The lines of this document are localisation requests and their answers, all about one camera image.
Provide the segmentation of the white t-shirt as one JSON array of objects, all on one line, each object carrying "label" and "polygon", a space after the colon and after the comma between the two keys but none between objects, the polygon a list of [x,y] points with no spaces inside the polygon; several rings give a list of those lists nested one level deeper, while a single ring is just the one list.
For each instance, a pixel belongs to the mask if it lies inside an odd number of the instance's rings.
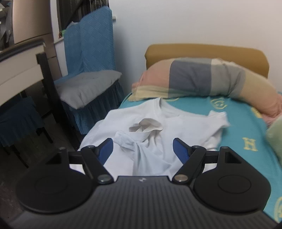
[{"label": "white t-shirt", "polygon": [[198,115],[173,107],[161,98],[138,106],[111,110],[84,137],[81,147],[100,145],[113,139],[113,152],[104,167],[119,176],[168,176],[183,165],[173,151],[173,140],[215,150],[224,128],[229,127],[226,112]]}]

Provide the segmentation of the teal patterned bed sheet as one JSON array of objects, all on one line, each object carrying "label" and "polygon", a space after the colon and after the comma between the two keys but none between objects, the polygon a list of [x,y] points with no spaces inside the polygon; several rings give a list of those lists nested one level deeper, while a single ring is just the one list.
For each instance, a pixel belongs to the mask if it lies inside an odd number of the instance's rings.
[{"label": "teal patterned bed sheet", "polygon": [[180,97],[166,100],[170,105],[195,114],[211,110],[226,112],[230,127],[222,132],[221,146],[229,146],[265,176],[271,195],[264,212],[281,222],[281,165],[265,139],[267,126],[252,106],[227,97]]}]

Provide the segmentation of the grey seat cushion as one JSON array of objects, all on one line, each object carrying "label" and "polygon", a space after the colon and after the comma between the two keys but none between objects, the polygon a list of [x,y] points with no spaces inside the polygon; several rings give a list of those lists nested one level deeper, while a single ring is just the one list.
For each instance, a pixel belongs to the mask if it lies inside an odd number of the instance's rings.
[{"label": "grey seat cushion", "polygon": [[122,76],[114,70],[84,72],[61,83],[56,89],[61,101],[74,109],[80,109],[105,92]]}]

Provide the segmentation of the pink grey checked pillow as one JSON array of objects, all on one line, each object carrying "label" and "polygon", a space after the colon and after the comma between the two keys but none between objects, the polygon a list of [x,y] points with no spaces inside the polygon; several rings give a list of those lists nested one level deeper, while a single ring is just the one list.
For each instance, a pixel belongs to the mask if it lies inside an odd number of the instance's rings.
[{"label": "pink grey checked pillow", "polygon": [[270,118],[281,115],[281,95],[264,76],[218,58],[158,61],[132,85],[129,100],[217,95],[246,102]]}]

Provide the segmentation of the pink fluffy blanket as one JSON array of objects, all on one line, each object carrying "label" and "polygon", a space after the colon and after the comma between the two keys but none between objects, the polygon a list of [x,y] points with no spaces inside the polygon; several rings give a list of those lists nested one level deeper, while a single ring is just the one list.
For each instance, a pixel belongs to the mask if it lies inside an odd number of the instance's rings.
[{"label": "pink fluffy blanket", "polygon": [[272,117],[272,116],[269,116],[269,115],[266,115],[266,114],[262,114],[261,116],[262,116],[262,118],[263,118],[263,121],[266,123],[266,125],[267,125],[268,127],[271,126],[272,123],[275,122],[276,119],[279,118],[278,115]]}]

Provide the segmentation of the green fleece blanket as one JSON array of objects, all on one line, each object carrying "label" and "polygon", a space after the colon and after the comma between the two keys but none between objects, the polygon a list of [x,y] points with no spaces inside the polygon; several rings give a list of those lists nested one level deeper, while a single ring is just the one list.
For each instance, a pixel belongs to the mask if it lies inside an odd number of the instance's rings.
[{"label": "green fleece blanket", "polygon": [[270,146],[273,148],[278,159],[281,161],[282,154],[282,119],[276,119],[267,129],[266,138]]}]

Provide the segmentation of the black framed table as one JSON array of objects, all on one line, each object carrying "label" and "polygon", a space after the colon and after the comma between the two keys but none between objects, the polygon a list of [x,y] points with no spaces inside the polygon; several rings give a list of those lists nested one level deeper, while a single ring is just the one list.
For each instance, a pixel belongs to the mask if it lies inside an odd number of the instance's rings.
[{"label": "black framed table", "polygon": [[51,103],[51,112],[57,125],[77,150],[80,141],[52,79],[44,40],[36,38],[24,41],[1,52],[1,104],[39,81]]}]

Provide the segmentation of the mustard yellow headboard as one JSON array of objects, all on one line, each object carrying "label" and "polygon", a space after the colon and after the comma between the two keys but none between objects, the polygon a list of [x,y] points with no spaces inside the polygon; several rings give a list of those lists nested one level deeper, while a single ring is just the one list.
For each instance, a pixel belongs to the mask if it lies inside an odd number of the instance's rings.
[{"label": "mustard yellow headboard", "polygon": [[152,44],[147,48],[144,57],[146,68],[170,58],[221,58],[237,63],[265,78],[268,78],[269,74],[267,57],[262,51],[253,48],[194,43]]}]

